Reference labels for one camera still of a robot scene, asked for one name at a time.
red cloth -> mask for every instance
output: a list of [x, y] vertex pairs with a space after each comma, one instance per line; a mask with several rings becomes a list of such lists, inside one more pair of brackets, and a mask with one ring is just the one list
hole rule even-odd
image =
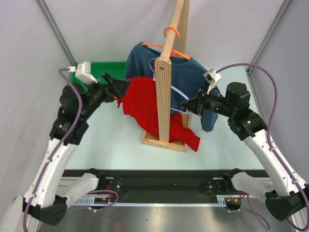
[[[130, 78], [131, 84], [122, 99], [118, 99], [118, 108], [123, 104], [125, 115], [134, 117], [145, 131], [159, 137], [158, 113], [155, 82], [152, 77]], [[191, 129], [183, 127], [180, 113], [170, 116], [169, 142], [181, 140], [197, 151], [200, 138]]]

blue shirt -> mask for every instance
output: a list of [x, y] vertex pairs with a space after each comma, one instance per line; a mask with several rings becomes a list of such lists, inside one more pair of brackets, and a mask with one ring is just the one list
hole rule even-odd
[[[149, 61], [152, 58], [160, 56], [160, 52], [151, 49], [148, 46], [135, 45], [130, 52], [126, 61], [125, 79], [137, 76], [153, 76], [153, 71], [149, 67]], [[195, 97], [200, 88], [209, 85], [203, 74], [207, 70], [199, 64], [195, 59], [181, 57], [170, 57], [172, 62], [172, 81], [171, 85], [179, 89], [190, 99]], [[155, 69], [154, 60], [151, 62], [152, 68]], [[185, 109], [180, 106], [185, 99], [179, 93], [171, 90], [170, 107], [185, 112]], [[214, 112], [207, 111], [201, 117], [201, 125], [204, 131], [210, 132], [213, 130], [214, 124], [218, 115]]]

shiny metal surface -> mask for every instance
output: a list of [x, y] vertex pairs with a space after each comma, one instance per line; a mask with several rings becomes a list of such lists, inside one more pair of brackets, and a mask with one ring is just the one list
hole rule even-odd
[[[271, 232], [294, 232], [286, 222], [279, 222], [265, 205], [253, 199], [257, 212], [271, 226]], [[242, 208], [249, 208], [243, 201]], [[55, 227], [44, 232], [265, 232], [254, 215], [228, 213], [224, 208], [200, 207], [112, 207], [93, 213], [78, 210], [68, 213]]]

